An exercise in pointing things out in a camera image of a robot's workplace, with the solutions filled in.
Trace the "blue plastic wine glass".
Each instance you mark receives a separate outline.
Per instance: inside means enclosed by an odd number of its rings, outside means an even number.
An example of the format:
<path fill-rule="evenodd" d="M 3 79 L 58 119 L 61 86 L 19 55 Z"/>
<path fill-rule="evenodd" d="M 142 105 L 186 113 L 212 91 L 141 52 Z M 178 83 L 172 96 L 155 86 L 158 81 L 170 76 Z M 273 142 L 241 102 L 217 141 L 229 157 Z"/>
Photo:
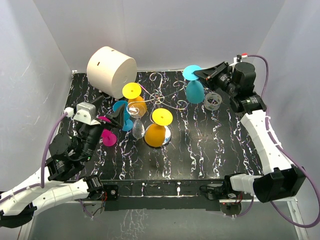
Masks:
<path fill-rule="evenodd" d="M 125 100 L 119 100 L 114 103 L 112 106 L 112 109 L 114 112 L 117 111 L 118 108 L 120 108 L 122 105 L 125 105 L 124 107 L 124 124 L 122 130 L 125 132 L 130 131 L 133 128 L 133 122 L 130 120 L 130 114 L 127 111 L 128 102 Z"/>

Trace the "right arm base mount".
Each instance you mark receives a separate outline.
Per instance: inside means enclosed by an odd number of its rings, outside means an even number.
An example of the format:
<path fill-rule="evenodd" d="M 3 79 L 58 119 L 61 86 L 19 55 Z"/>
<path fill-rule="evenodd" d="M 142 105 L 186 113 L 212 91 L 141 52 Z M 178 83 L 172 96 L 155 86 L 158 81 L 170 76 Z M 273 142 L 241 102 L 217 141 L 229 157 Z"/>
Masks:
<path fill-rule="evenodd" d="M 242 210 L 243 193 L 228 189 L 224 184 L 220 186 L 201 185 L 199 191 L 208 200 L 218 201 L 220 204 L 219 215 L 224 218 L 236 219 L 246 215 L 254 204 L 254 197 L 251 198 L 250 204 L 246 210 Z"/>

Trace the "clear wine glass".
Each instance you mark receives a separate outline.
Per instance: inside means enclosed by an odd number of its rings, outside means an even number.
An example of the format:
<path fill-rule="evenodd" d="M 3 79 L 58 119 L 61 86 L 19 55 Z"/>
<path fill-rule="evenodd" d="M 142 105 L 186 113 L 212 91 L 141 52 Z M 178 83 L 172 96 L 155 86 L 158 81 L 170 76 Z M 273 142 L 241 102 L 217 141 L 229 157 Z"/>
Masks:
<path fill-rule="evenodd" d="M 133 101 L 130 102 L 127 106 L 127 111 L 129 115 L 134 118 L 132 135 L 136 139 L 142 139 L 145 135 L 145 127 L 141 118 L 147 112 L 147 108 L 144 106 L 142 101 Z"/>

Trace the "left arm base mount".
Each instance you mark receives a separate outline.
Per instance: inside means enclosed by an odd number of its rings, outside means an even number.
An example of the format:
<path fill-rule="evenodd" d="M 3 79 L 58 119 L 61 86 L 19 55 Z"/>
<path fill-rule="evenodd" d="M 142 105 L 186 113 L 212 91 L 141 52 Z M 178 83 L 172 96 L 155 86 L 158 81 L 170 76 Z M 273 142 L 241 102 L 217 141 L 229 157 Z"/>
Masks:
<path fill-rule="evenodd" d="M 104 184 L 103 189 L 93 193 L 88 198 L 80 201 L 80 205 L 86 217 L 93 220 L 98 214 L 101 214 L 107 201 L 117 201 L 119 198 L 119 186 L 116 184 Z"/>

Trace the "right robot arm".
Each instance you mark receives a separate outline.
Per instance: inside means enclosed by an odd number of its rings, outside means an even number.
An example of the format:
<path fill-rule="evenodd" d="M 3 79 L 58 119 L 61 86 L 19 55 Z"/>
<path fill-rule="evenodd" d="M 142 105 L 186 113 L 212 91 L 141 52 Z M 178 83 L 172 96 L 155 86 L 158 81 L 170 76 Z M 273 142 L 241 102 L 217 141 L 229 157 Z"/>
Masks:
<path fill-rule="evenodd" d="M 262 176 L 244 173 L 225 176 L 223 194 L 233 199 L 244 192 L 256 196 L 262 203 L 294 197 L 306 176 L 270 138 L 271 129 L 266 126 L 267 106 L 254 92 L 254 65 L 238 62 L 230 66 L 222 62 L 192 73 L 210 90 L 220 89 L 229 95 L 231 109 L 240 117 L 262 164 Z"/>

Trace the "orange wine glass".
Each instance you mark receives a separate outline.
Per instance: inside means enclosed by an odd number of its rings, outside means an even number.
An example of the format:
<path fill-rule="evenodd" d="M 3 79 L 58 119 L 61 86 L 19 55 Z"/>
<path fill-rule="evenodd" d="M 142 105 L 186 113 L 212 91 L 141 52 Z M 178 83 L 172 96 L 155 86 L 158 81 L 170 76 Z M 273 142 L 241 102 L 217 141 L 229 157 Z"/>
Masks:
<path fill-rule="evenodd" d="M 171 140 L 169 125 L 173 121 L 173 115 L 165 108 L 157 108 L 152 112 L 151 119 L 153 123 L 147 127 L 144 141 L 150 147 L 160 148 Z"/>
<path fill-rule="evenodd" d="M 133 118 L 142 118 L 147 112 L 145 100 L 141 97 L 142 88 L 138 83 L 130 82 L 122 88 L 123 96 L 128 99 L 127 111 Z"/>

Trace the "magenta plastic wine glass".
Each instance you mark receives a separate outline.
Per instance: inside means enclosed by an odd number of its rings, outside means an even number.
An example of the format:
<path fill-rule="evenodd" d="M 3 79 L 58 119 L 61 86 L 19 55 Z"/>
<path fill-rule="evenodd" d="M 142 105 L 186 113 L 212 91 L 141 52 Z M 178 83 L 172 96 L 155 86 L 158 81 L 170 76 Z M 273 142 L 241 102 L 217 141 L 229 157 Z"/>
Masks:
<path fill-rule="evenodd" d="M 118 140 L 117 136 L 106 128 L 102 131 L 101 137 L 102 143 L 107 147 L 115 145 Z"/>

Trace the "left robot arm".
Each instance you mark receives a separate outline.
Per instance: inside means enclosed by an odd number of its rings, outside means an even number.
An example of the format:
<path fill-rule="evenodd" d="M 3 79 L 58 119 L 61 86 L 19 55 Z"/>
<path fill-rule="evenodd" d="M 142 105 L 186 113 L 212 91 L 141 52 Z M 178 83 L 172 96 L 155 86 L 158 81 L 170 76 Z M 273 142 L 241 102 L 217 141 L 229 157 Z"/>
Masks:
<path fill-rule="evenodd" d="M 68 182 L 91 160 L 103 131 L 124 126 L 124 103 L 106 120 L 96 118 L 96 108 L 103 100 L 99 96 L 64 109 L 49 134 L 39 170 L 11 190 L 1 192 L 1 227 L 21 227 L 47 209 L 73 200 L 97 200 L 106 194 L 96 174 Z"/>

